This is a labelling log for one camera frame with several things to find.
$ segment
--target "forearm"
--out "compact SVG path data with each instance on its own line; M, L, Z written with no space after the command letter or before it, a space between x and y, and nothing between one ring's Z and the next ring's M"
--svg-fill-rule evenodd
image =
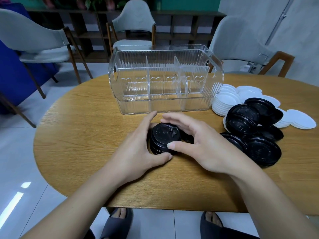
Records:
M101 207L120 186L106 165L22 238L83 238Z
M281 189L251 162L231 176L260 238L319 238L318 230Z

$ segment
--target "chair backrest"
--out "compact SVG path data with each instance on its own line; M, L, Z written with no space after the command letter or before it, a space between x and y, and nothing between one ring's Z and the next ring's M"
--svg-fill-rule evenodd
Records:
M38 52L69 44L63 30L44 28L29 18L0 9L0 40L13 50Z
M115 32L141 30L152 32L155 21L147 3L143 0L130 0L121 14L112 21Z
M236 16L226 16L221 20L209 49L220 60L249 62L255 62L260 53L269 58L275 53L258 41L248 21Z

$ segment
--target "tile floor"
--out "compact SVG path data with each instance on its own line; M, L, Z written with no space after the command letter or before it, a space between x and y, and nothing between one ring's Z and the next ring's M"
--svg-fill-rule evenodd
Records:
M89 63L93 77L107 73L108 64ZM78 64L82 81L89 77L82 64ZM62 63L59 73L46 82L43 100L34 92L19 107L35 124L50 106L77 85L70 63ZM36 129L31 128L18 115L0 116L0 238L16 239L26 233L57 205L65 196L43 179L34 161L33 139ZM199 211L172 211L134 209L134 220L128 238L200 238ZM257 236L249 214L218 213L226 227ZM91 229L100 237L109 214L102 208Z

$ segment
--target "wooden table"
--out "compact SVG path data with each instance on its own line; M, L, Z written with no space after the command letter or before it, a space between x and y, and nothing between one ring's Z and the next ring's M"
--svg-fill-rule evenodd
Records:
M272 76L226 74L225 83L252 85L281 101L281 108L301 110L319 121L319 88ZM222 120L211 109L186 112L224 132ZM78 85L57 100L43 117L34 138L34 157L42 176L57 191L71 195L113 154L126 134L145 115L122 115L108 77ZM159 122L161 114L154 118ZM319 215L319 128L282 129L278 142L282 157L265 172L308 215ZM151 170L124 186L108 206L156 209L247 212L233 181L202 169L179 154L165 166Z

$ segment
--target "transparent organizer bin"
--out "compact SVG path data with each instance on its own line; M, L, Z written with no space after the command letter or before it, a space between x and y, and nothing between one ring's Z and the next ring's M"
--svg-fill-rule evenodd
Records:
M121 113L140 114L209 109L224 71L204 45L123 45L112 54L108 76Z

